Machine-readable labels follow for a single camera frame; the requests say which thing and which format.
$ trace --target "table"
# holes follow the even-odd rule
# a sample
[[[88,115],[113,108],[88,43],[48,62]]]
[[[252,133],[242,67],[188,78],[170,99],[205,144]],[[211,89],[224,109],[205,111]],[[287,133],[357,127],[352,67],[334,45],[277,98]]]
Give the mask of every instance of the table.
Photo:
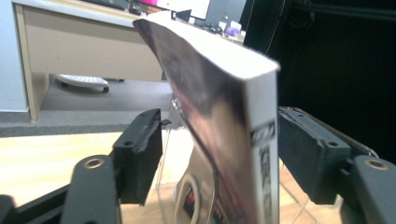
[[[162,81],[162,69],[139,33],[136,15],[78,0],[12,0],[31,119],[49,74]]]
[[[120,133],[86,133],[0,138],[0,193],[13,196],[19,206],[58,189],[69,183],[78,161],[91,155],[108,154],[119,136]],[[177,150],[176,142],[170,141],[168,160],[177,161],[176,173],[180,173],[180,166],[186,165],[181,163],[189,155],[188,152],[183,155],[169,151],[170,148]],[[162,176],[175,176],[174,171],[171,173],[163,172]],[[121,206],[123,223],[159,224],[163,223],[164,214],[172,217],[173,189],[169,189],[169,192],[162,191],[164,203],[160,204],[155,189],[157,179],[155,177],[144,207],[136,204]],[[309,202],[286,168],[281,172],[280,180],[280,223],[291,223],[299,213],[295,223],[315,223],[314,220],[317,223],[341,223],[341,201],[338,200],[332,206],[319,206]],[[306,203],[306,210],[301,209],[302,203]]]

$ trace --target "book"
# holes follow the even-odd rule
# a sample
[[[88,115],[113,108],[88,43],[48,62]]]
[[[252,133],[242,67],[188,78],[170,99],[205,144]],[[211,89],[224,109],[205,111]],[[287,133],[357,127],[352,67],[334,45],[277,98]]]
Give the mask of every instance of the book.
[[[194,139],[194,165],[184,174],[189,184],[178,193],[184,194],[177,202],[183,218],[191,223],[277,223],[278,64],[172,21],[167,11],[134,21],[134,28],[157,57]],[[200,169],[200,162],[211,169]],[[186,220],[179,218],[176,212],[176,223]]]

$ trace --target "desk leg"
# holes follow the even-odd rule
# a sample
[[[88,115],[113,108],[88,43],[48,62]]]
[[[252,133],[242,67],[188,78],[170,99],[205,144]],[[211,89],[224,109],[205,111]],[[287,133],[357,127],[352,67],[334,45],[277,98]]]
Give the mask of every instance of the desk leg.
[[[31,119],[38,118],[38,112],[49,87],[48,74],[32,73],[27,42],[26,23],[23,15],[23,6],[16,4],[17,24],[20,38],[23,73]]]

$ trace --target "white object on floor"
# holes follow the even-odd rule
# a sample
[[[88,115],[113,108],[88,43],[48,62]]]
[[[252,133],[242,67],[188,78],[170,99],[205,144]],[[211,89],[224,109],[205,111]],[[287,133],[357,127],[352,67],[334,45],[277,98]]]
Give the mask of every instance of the white object on floor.
[[[107,81],[101,77],[84,77],[63,74],[56,74],[55,77],[62,82],[63,87],[67,87],[67,85],[87,88],[103,87],[103,92],[109,91]]]

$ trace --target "book spine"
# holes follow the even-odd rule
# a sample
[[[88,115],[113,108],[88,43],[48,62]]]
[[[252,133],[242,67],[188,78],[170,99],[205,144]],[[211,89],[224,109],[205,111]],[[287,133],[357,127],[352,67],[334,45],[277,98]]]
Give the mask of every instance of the book spine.
[[[247,112],[258,223],[279,222],[276,71],[247,82]]]

